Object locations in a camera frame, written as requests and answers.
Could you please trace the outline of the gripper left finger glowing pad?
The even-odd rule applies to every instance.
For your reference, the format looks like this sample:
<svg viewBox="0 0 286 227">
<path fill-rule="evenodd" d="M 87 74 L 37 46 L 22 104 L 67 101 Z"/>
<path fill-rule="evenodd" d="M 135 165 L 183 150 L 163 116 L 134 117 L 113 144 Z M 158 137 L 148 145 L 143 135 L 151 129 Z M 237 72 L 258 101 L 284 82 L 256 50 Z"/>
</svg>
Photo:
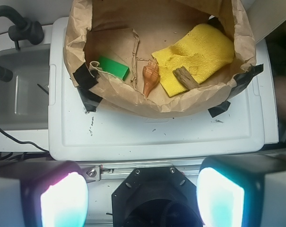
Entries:
<svg viewBox="0 0 286 227">
<path fill-rule="evenodd" d="M 83 227 L 88 186 L 74 161 L 0 161 L 0 227 Z"/>
</svg>

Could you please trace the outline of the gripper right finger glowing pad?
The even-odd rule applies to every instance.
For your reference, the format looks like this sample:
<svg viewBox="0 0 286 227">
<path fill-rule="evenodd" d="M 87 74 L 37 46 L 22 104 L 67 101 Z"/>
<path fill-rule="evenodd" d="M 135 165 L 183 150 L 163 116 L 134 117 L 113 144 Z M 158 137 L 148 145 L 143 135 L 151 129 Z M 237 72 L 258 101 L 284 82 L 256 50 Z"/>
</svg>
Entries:
<svg viewBox="0 0 286 227">
<path fill-rule="evenodd" d="M 286 227 L 286 155 L 205 158 L 197 202 L 207 227 Z"/>
</svg>

